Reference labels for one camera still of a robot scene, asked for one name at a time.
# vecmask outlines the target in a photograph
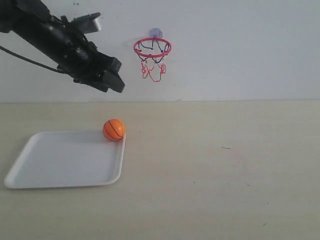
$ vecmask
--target white wall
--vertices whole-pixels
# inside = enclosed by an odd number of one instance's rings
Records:
[[[320,97],[319,0],[44,0],[56,16],[101,12],[88,35],[123,63],[124,93],[105,94],[0,52],[0,102],[314,99]],[[172,42],[161,83],[141,79],[134,42],[160,28]],[[57,65],[14,33],[0,44]]]

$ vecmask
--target beige tabletop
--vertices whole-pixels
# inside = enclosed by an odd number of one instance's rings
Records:
[[[109,186],[10,190],[29,137],[122,119]],[[317,240],[320,101],[0,104],[0,240]]]

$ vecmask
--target orange ball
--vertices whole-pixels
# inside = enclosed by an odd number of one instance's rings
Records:
[[[111,141],[122,139],[125,136],[125,133],[126,126],[119,119],[111,119],[103,126],[103,135]]]

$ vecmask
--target hoop net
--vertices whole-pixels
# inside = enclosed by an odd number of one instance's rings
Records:
[[[142,78],[150,77],[158,83],[166,73],[165,59],[171,52],[172,45],[162,38],[145,38],[134,44],[134,51],[141,59]]]

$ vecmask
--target red rim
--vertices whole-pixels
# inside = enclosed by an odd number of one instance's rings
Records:
[[[164,53],[161,53],[161,54],[157,54],[157,55],[151,55],[151,54],[144,54],[142,52],[140,52],[138,49],[137,49],[137,45],[140,44],[140,43],[143,43],[143,42],[146,42],[146,41],[152,41],[152,40],[157,40],[157,41],[160,41],[160,42],[164,42],[166,44],[169,45],[169,50],[164,52]],[[163,56],[166,56],[168,55],[170,52],[171,52],[171,49],[172,49],[172,45],[170,42],[168,42],[167,40],[163,39],[163,38],[157,38],[157,37],[148,37],[148,38],[144,38],[144,39],[141,39],[139,41],[137,41],[134,45],[133,45],[133,49],[135,51],[136,54],[140,55],[141,57],[145,57],[145,58],[161,58]]]

